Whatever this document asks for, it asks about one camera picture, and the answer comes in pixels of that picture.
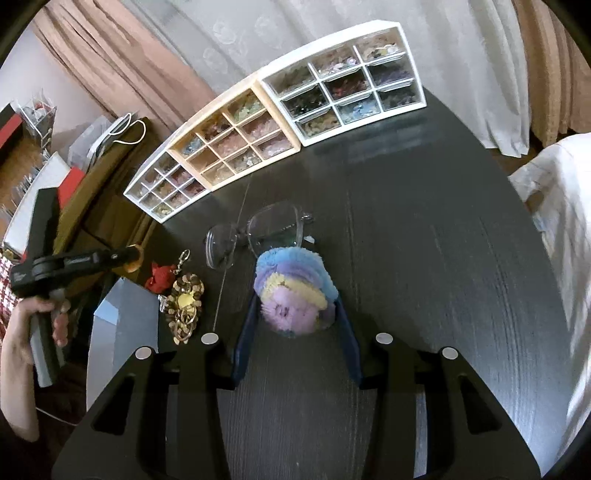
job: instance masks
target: metal screw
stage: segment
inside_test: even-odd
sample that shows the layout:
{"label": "metal screw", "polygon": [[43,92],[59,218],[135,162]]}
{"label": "metal screw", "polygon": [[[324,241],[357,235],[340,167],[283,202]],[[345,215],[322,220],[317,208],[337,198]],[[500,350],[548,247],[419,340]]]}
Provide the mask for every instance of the metal screw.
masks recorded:
{"label": "metal screw", "polygon": [[149,346],[141,346],[135,351],[135,357],[138,360],[146,360],[152,355],[152,349]]}
{"label": "metal screw", "polygon": [[441,354],[447,358],[448,360],[455,360],[459,353],[457,353],[457,350],[455,348],[452,348],[450,346],[445,347],[442,351]]}
{"label": "metal screw", "polygon": [[220,337],[217,336],[217,333],[209,332],[205,333],[201,337],[201,343],[203,343],[204,345],[213,345],[214,343],[217,343],[219,339]]}
{"label": "metal screw", "polygon": [[390,343],[394,341],[394,337],[392,337],[392,335],[384,332],[377,334],[375,336],[375,339],[378,343],[381,343],[382,345],[390,345]]}

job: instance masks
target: keychain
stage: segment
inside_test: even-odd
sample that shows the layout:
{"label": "keychain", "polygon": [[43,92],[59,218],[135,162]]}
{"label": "keychain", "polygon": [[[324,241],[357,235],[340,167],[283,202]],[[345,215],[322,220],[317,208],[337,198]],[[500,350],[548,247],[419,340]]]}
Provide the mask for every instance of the keychain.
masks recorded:
{"label": "keychain", "polygon": [[183,264],[189,260],[190,250],[185,250],[178,259],[176,268],[171,273],[177,277],[172,285],[170,295],[159,295],[160,312],[166,315],[168,327],[173,334],[176,345],[187,343],[197,327],[197,322],[203,311],[201,295],[205,290],[203,282],[195,274],[185,274],[179,277]]}

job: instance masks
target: black handheld tool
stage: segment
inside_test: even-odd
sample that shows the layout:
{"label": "black handheld tool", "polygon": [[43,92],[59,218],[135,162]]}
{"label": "black handheld tool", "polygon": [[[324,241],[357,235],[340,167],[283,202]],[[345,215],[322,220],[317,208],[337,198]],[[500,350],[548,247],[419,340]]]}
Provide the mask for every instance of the black handheld tool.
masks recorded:
{"label": "black handheld tool", "polygon": [[[135,246],[53,255],[59,219],[57,189],[39,190],[31,219],[27,259],[15,265],[10,273],[11,289],[17,297],[41,296],[61,301],[64,300],[63,289],[75,278],[123,265],[130,265],[130,270],[141,265],[142,251]],[[31,350],[41,387],[53,385],[64,363],[62,349],[51,337],[51,323],[49,313],[35,314],[31,319]]]}
{"label": "black handheld tool", "polygon": [[[72,433],[52,478],[229,480],[216,389],[243,378],[260,309],[253,292],[223,338],[201,325],[177,352],[139,348]],[[336,316],[350,376],[379,390],[364,479],[413,479],[419,385],[428,425],[421,479],[540,479],[519,431],[455,348],[415,350],[340,298]]]}

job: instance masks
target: beige drawer organizer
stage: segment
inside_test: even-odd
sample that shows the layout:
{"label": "beige drawer organizer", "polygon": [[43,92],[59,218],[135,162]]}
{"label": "beige drawer organizer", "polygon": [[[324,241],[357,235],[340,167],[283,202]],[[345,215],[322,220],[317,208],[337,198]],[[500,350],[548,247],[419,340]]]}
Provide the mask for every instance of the beige drawer organizer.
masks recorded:
{"label": "beige drawer organizer", "polygon": [[170,145],[169,155],[210,191],[293,155],[301,148],[296,134],[263,90],[256,74],[237,83],[195,114]]}

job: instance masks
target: white lace curtain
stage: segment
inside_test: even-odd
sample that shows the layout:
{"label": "white lace curtain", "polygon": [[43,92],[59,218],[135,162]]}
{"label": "white lace curtain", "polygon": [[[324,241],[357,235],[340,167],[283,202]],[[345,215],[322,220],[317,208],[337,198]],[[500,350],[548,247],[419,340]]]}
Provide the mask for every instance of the white lace curtain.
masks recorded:
{"label": "white lace curtain", "polygon": [[399,21],[421,80],[487,148],[528,151],[527,65],[511,0],[122,0],[217,93],[369,20]]}

